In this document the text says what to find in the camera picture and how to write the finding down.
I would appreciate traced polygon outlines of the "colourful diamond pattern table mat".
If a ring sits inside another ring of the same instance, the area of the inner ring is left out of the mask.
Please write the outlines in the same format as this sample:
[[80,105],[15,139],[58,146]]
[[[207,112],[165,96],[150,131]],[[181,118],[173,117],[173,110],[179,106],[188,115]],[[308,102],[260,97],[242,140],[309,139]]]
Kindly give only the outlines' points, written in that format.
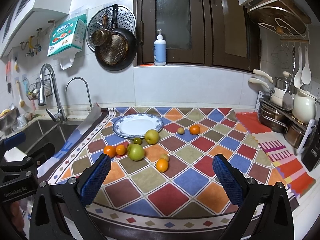
[[[156,144],[137,147],[113,125],[125,116],[154,114],[163,121]],[[72,150],[48,178],[50,185],[78,178],[105,152],[111,169],[87,211],[102,223],[163,233],[202,233],[223,229],[237,207],[213,170],[223,155],[244,176],[258,183],[283,181],[257,141],[231,108],[114,108]]]

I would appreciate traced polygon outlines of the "copper strainer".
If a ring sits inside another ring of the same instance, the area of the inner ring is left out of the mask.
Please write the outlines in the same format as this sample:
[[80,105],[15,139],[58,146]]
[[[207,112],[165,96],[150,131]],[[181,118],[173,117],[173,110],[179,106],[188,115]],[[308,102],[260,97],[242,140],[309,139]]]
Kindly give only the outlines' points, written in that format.
[[102,66],[113,67],[118,64],[127,52],[127,42],[120,34],[112,34],[109,44],[95,48],[95,56]]

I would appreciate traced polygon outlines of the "blue white porcelain plate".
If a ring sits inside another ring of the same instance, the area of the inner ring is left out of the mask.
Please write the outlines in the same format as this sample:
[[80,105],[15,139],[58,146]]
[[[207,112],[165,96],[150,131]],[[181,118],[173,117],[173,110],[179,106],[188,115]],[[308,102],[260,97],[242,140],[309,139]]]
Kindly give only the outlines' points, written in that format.
[[153,114],[130,114],[119,118],[112,126],[116,135],[125,139],[144,138],[148,130],[159,132],[163,128],[163,121]]

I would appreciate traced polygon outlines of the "small orange tangerine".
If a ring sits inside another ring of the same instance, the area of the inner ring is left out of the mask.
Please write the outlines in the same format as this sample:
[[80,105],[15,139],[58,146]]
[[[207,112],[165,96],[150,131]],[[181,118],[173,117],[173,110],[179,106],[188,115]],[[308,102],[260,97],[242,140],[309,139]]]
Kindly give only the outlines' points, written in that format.
[[126,152],[127,152],[127,149],[123,144],[120,144],[116,147],[116,154],[117,155],[124,155]]

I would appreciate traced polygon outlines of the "white rice spoon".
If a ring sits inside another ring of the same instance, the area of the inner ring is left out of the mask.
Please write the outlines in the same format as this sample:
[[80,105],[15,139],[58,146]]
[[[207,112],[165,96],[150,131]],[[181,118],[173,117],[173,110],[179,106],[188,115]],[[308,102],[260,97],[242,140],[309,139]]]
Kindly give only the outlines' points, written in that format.
[[309,65],[309,50],[308,47],[305,47],[305,65],[302,70],[302,83],[305,85],[310,84],[311,82],[311,70],[310,70],[310,65]]

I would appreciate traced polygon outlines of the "green apple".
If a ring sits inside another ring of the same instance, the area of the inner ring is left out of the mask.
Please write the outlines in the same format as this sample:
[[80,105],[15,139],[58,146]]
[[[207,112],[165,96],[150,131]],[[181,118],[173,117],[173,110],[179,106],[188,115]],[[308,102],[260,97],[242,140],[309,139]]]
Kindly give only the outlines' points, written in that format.
[[140,161],[144,158],[144,149],[139,144],[129,144],[127,153],[131,160]]

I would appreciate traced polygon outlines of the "teal paper towel box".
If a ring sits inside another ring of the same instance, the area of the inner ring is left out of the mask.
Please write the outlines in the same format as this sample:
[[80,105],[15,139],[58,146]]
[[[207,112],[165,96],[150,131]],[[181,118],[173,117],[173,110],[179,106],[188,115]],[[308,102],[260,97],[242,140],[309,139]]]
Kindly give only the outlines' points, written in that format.
[[82,50],[87,28],[87,16],[82,14],[71,18],[53,30],[48,47],[47,56],[55,56],[63,51]]

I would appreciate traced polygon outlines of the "red striped mat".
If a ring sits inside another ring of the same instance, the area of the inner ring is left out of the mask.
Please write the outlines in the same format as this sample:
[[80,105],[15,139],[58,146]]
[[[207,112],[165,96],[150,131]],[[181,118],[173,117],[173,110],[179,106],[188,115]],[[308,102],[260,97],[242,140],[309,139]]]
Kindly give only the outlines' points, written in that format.
[[274,185],[277,181],[281,181],[291,189],[296,199],[304,196],[315,185],[316,180],[308,174],[283,134],[276,133],[261,124],[256,112],[236,113],[235,116],[272,163],[272,171],[267,183]]

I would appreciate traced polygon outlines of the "white handled pot stack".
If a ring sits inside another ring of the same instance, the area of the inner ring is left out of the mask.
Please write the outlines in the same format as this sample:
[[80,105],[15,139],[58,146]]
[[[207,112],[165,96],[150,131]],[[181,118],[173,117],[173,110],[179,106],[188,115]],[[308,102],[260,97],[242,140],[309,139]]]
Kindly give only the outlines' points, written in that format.
[[270,101],[275,105],[283,107],[283,97],[287,90],[290,92],[292,98],[294,97],[295,89],[290,82],[292,75],[289,72],[283,71],[283,76],[274,78],[259,69],[254,69],[253,74],[255,74],[256,76],[264,77],[268,82],[262,81],[256,77],[252,77],[249,79],[249,83],[264,86],[268,90]]

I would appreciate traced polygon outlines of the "green persimmon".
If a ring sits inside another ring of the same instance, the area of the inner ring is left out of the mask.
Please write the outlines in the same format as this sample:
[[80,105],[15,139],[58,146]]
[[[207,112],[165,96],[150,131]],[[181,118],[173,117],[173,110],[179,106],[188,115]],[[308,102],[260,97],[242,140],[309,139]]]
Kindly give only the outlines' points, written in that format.
[[134,143],[134,144],[141,145],[141,144],[142,144],[142,140],[141,140],[140,138],[135,138],[135,139],[133,140],[133,143]]

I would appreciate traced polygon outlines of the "orange tangerine with stem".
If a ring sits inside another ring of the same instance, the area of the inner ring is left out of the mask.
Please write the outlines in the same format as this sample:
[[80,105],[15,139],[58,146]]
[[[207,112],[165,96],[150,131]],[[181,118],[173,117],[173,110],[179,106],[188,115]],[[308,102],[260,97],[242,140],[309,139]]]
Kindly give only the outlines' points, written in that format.
[[112,145],[107,145],[104,147],[103,153],[113,158],[116,155],[116,148]]

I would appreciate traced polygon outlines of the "black frying pan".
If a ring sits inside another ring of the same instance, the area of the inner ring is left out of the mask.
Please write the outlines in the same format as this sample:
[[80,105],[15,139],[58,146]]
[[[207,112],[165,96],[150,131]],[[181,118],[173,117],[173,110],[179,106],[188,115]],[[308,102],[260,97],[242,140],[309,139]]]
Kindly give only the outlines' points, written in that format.
[[111,40],[95,48],[98,63],[111,72],[127,68],[136,56],[137,41],[134,34],[117,25],[118,5],[112,5]]

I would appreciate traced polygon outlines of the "white blue pump bottle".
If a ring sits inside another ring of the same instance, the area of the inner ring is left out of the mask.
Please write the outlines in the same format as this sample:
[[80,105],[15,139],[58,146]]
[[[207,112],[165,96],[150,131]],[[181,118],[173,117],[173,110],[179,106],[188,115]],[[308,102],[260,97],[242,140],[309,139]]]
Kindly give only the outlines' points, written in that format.
[[158,29],[157,33],[153,43],[154,63],[156,66],[164,66],[167,63],[167,43],[163,39],[162,29]]

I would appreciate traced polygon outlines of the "steel spatula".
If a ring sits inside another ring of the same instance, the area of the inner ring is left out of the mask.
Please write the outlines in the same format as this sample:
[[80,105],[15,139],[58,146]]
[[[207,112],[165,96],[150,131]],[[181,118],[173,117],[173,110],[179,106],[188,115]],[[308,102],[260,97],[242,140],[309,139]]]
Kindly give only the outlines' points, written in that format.
[[288,88],[283,96],[283,109],[286,111],[291,111],[293,109],[293,99],[291,95],[291,84],[293,80],[293,74],[295,72],[295,66],[296,66],[296,49],[295,46],[292,46],[292,73],[291,73],[291,79],[288,85]]

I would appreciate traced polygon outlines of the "dark wooden window frame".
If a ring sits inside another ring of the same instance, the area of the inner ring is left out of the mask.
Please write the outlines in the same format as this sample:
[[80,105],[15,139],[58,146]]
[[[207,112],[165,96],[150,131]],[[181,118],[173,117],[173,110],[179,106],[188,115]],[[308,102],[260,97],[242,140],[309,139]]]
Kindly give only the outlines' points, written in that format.
[[162,33],[168,64],[250,72],[260,66],[260,30],[238,0],[136,0],[138,64],[154,62]]

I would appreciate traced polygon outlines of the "small copper saucepan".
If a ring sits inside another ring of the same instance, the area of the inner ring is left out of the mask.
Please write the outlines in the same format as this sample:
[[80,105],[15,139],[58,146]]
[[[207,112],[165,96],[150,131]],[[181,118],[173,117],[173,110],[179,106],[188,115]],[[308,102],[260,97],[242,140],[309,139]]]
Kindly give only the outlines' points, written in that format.
[[103,16],[102,26],[100,29],[96,30],[91,37],[92,44],[95,47],[102,45],[107,45],[110,43],[112,38],[111,31],[107,28],[107,15]]

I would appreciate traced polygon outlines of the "thin gooseneck water tap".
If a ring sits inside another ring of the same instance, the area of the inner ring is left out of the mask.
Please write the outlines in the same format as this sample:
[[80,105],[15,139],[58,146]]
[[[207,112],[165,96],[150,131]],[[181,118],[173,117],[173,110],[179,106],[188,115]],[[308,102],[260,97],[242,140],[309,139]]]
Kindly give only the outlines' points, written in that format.
[[65,85],[66,103],[72,105],[86,105],[90,110],[93,103],[89,91],[89,85],[83,77],[73,77]]

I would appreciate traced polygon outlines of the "white range hood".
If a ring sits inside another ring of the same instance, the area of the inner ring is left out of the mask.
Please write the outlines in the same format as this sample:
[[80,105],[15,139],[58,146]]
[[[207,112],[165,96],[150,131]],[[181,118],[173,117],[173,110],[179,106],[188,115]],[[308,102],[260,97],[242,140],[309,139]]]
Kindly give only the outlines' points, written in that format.
[[19,0],[1,28],[1,57],[69,13],[72,0]]

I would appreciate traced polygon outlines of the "white ceramic jug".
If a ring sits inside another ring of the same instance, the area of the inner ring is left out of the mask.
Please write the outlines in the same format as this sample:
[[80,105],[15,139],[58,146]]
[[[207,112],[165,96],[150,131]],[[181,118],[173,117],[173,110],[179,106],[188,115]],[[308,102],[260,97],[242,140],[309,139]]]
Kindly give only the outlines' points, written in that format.
[[306,90],[298,88],[293,98],[293,116],[300,122],[308,124],[311,119],[316,117],[317,102],[319,102],[319,97],[312,95]]

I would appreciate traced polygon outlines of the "large orange tangerine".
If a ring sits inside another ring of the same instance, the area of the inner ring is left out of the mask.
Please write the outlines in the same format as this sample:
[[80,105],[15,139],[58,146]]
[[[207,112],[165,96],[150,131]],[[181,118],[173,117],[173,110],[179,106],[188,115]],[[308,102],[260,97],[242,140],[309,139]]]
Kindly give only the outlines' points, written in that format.
[[169,167],[169,163],[164,159],[159,159],[156,163],[156,168],[159,172],[165,172]]

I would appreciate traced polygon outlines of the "white ladle spoon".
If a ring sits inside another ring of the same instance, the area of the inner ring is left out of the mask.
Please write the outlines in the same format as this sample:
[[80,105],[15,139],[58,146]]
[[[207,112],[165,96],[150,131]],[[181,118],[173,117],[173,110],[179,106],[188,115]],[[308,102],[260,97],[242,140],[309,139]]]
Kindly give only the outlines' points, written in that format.
[[301,46],[298,46],[298,71],[295,74],[295,77],[293,79],[293,84],[296,88],[300,88],[303,85],[302,82],[302,48]]

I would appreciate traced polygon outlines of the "stainless steel sink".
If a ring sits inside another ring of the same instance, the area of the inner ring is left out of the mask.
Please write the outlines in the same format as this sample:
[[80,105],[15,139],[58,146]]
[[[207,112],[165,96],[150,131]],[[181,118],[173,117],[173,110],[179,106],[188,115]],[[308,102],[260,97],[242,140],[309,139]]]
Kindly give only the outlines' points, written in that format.
[[52,120],[38,119],[23,130],[26,140],[17,148],[23,153],[29,154],[51,142],[55,146],[55,153],[57,153],[80,124],[80,121],[67,121],[62,124]]

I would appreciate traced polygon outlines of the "wooden cutting board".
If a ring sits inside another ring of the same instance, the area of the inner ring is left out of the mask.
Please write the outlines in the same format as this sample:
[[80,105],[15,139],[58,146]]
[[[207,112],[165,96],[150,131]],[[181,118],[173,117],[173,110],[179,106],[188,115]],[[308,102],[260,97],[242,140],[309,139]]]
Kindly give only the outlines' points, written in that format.
[[311,18],[293,0],[262,0],[247,10],[251,20],[282,41],[309,43]]

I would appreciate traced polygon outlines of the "round steel steamer tray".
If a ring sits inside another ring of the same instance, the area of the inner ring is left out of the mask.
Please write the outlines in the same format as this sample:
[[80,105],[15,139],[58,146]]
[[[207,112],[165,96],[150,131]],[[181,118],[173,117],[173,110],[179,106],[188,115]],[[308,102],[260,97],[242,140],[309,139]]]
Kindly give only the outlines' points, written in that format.
[[[92,43],[92,34],[102,27],[103,16],[107,16],[106,27],[111,27],[113,14],[113,7],[105,7],[104,9],[99,10],[89,21],[86,29],[86,42],[91,51],[95,52],[95,46]],[[133,34],[136,32],[136,18],[133,12],[122,5],[118,6],[117,13],[117,26],[125,28],[131,31]]]

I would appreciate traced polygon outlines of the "yellow green pear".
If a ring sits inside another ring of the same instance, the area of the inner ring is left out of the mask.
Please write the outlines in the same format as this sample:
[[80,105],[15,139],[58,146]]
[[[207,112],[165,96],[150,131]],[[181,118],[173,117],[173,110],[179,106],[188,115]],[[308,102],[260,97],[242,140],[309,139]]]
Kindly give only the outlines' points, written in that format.
[[144,139],[149,145],[154,145],[159,142],[159,133],[155,129],[150,129],[144,135]]

